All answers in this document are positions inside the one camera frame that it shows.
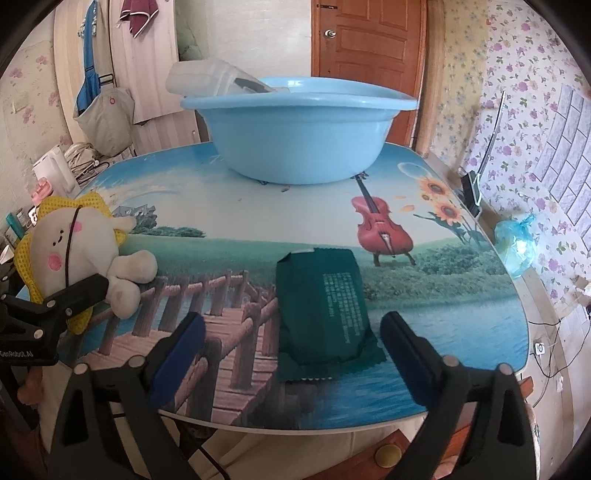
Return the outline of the person's left hand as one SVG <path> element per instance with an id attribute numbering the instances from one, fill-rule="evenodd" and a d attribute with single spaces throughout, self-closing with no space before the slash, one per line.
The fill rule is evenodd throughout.
<path id="1" fill-rule="evenodd" d="M 32 367 L 17 391 L 17 398 L 24 405 L 35 406 L 43 399 L 43 393 L 43 368 Z"/>

